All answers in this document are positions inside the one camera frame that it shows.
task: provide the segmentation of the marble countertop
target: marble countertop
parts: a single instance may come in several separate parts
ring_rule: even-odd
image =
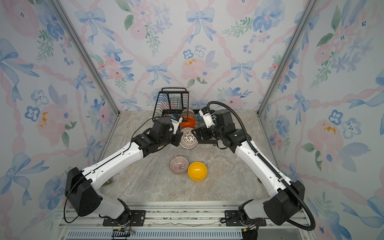
[[[275,164],[255,111],[242,110],[237,113],[259,149]],[[133,132],[151,118],[152,114],[152,111],[121,113],[105,156],[126,145]],[[148,121],[138,133],[151,126],[152,121]],[[204,163],[208,169],[207,177],[196,182],[187,172],[174,174],[169,168],[169,163],[176,156],[186,157],[189,164]],[[269,197],[263,184],[257,181],[257,176],[244,161],[231,150],[220,150],[210,144],[198,144],[189,150],[180,146],[166,146],[163,150],[124,168],[113,177],[113,183],[100,188],[100,192],[125,202],[247,201]]]

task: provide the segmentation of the yellow bowl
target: yellow bowl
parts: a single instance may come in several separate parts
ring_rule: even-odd
[[[188,175],[192,180],[201,181],[207,176],[207,167],[201,162],[193,162],[188,167]]]

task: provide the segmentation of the ventilation grille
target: ventilation grille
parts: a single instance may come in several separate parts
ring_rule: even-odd
[[[93,229],[71,229],[66,239],[125,239],[119,237],[125,233],[112,232],[111,229],[93,230]],[[242,239],[241,230],[238,229],[135,229],[135,234],[129,239]]]

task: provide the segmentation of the wall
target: wall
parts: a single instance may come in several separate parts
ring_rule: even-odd
[[[0,239],[51,239],[115,116],[45,1],[0,3]]]
[[[383,10],[320,0],[262,116],[280,169],[306,187],[316,239],[384,239]]]
[[[169,86],[194,109],[256,110],[307,0],[61,3],[121,110],[153,110]]]

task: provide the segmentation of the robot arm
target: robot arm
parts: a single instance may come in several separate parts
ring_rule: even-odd
[[[226,147],[248,164],[271,196],[270,199],[250,200],[242,204],[239,207],[240,220],[244,224],[248,224],[254,222],[255,218],[266,217],[277,225],[290,221],[288,219],[300,211],[304,204],[297,200],[298,197],[301,199],[304,197],[305,188],[301,182],[293,183],[276,169],[259,152],[255,142],[250,140],[251,137],[244,133],[243,129],[235,128],[231,112],[227,109],[218,110],[213,114],[205,107],[200,114],[207,125],[192,131],[198,142],[212,143],[212,138],[221,140]],[[83,171],[79,171],[77,168],[70,170],[65,195],[78,215],[86,216],[90,213],[98,213],[113,219],[121,226],[127,225],[131,219],[129,207],[120,199],[110,199],[96,191],[110,177],[129,164],[161,150],[158,149],[159,147],[167,144],[178,146],[182,136],[182,133],[177,130],[179,123],[180,116],[177,114],[174,114],[172,119],[158,118],[152,128],[134,137],[132,142],[106,159]],[[292,191],[296,192],[297,197],[292,194]],[[310,227],[314,228],[314,222],[311,222]]]

